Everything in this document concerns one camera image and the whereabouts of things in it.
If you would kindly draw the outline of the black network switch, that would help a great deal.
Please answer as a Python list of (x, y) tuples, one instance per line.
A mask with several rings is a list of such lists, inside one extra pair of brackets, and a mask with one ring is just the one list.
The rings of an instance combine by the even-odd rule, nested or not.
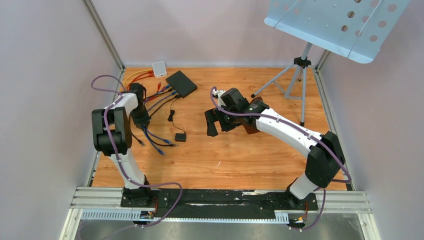
[(165, 80), (183, 99), (198, 89), (198, 86), (181, 70), (175, 72)]

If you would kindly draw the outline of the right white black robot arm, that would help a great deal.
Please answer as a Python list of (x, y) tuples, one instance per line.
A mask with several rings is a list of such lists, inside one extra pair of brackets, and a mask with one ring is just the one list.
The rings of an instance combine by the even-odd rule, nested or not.
[(306, 158), (304, 172), (288, 187), (286, 204), (298, 209), (306, 196), (318, 188), (325, 189), (339, 171), (347, 172), (345, 157), (338, 136), (328, 131), (322, 134), (288, 120), (266, 104), (261, 97), (248, 101), (236, 88), (209, 91), (214, 108), (205, 114), (210, 137), (218, 135), (216, 122), (223, 132), (243, 127), (247, 134), (266, 133), (288, 144)]

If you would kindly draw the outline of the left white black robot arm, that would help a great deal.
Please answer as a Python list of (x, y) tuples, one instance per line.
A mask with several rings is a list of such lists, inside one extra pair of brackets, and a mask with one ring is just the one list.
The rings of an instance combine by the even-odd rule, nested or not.
[(115, 102), (91, 113), (95, 149), (109, 157), (118, 168), (124, 180), (123, 199), (142, 207), (152, 203), (153, 193), (132, 152), (130, 120), (141, 130), (149, 125), (151, 118), (144, 104), (145, 95), (143, 85), (131, 83), (129, 91), (120, 93)]

